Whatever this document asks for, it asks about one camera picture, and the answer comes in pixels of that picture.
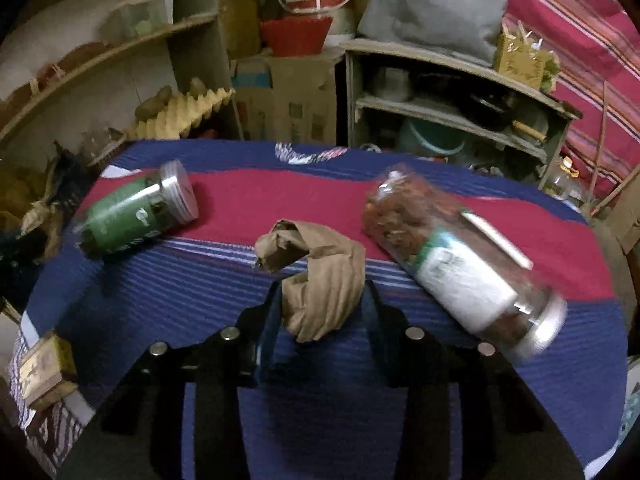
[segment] metal bolt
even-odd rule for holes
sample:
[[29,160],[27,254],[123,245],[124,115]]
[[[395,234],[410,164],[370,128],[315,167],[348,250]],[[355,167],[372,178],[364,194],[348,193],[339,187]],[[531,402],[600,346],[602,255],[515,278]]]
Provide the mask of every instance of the metal bolt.
[[235,326],[225,326],[220,331],[220,337],[225,341],[233,341],[240,337],[240,331]]
[[478,345],[478,351],[482,354],[485,355],[487,357],[491,357],[493,354],[495,354],[495,346],[493,346],[491,343],[480,343]]
[[420,341],[424,337],[424,330],[419,326],[410,326],[404,331],[404,335],[414,341]]
[[156,341],[149,347],[149,353],[153,357],[160,357],[164,355],[166,351],[169,349],[169,345],[164,341]]

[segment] wall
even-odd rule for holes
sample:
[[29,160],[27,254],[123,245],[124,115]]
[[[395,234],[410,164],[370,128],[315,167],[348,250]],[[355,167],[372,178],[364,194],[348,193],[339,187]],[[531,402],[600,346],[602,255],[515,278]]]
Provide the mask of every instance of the wall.
[[[122,0],[65,0],[15,29],[0,45],[0,97],[33,78],[41,66],[75,47],[100,40],[100,26]],[[43,170],[53,140],[76,151],[85,131],[123,129],[133,111],[165,85],[176,89],[166,42],[141,47],[53,98],[20,128],[6,154],[16,164]]]

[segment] bucket handle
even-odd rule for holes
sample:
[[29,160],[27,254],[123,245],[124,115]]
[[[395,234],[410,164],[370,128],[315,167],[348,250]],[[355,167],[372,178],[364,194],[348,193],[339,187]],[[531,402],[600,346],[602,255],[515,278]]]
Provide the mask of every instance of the bucket handle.
[[284,10],[286,10],[287,12],[290,12],[291,14],[317,14],[319,12],[331,12],[332,10],[341,9],[346,4],[348,4],[350,1],[351,0],[344,0],[343,2],[341,2],[340,4],[338,4],[338,5],[334,6],[334,7],[320,7],[320,0],[316,0],[316,6],[317,7],[312,7],[310,9],[291,9],[282,0],[278,0],[278,3],[280,4],[280,6]]

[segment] striped blanket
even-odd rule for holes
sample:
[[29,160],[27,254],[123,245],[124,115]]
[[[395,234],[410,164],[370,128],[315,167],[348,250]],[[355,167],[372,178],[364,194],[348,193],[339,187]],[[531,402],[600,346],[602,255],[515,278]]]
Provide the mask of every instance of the striped blanket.
[[595,188],[604,197],[640,163],[640,34],[617,0],[509,0],[521,20],[561,59],[554,96],[584,113],[563,151],[588,187],[600,139],[603,84],[609,83],[607,136]]
[[[383,299],[410,322],[448,344],[474,339],[411,280],[361,229],[371,180],[409,162],[434,184],[503,231],[534,262],[534,270],[567,298],[568,317],[556,341],[518,368],[555,420],[583,466],[618,437],[625,395],[626,338],[609,271],[590,229],[562,203],[502,178],[416,160],[407,155],[317,148],[274,148],[268,142],[181,140],[139,142],[115,162],[130,170],[179,158],[190,173],[200,219],[174,236],[119,262],[91,262],[68,234],[44,269],[23,318],[12,365],[51,328],[71,342],[79,392],[59,403],[41,440],[54,439],[54,467],[94,409],[155,340],[175,347],[203,341],[259,304],[273,277],[254,269],[253,244],[281,218],[326,224],[366,248],[367,276]],[[131,176],[100,179],[87,203]],[[305,268],[304,261],[281,275]],[[270,480],[392,478],[404,416],[404,390],[380,384],[366,332],[356,311],[343,329],[311,345],[281,333],[276,362],[313,370],[312,384],[267,383],[241,390],[240,409],[252,478]],[[462,432],[452,386],[451,478],[460,477]],[[194,479],[193,389],[184,408],[183,478]],[[33,413],[20,406],[26,427]]]

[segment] yellow egg carton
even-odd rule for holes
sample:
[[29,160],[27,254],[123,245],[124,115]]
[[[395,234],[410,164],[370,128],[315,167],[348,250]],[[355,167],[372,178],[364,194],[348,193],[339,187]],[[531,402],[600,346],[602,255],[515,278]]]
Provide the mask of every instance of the yellow egg carton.
[[228,104],[236,91],[219,88],[208,90],[206,94],[194,97],[178,94],[171,98],[154,119],[140,121],[127,131],[128,140],[178,140],[186,137],[192,128],[197,128],[203,119]]

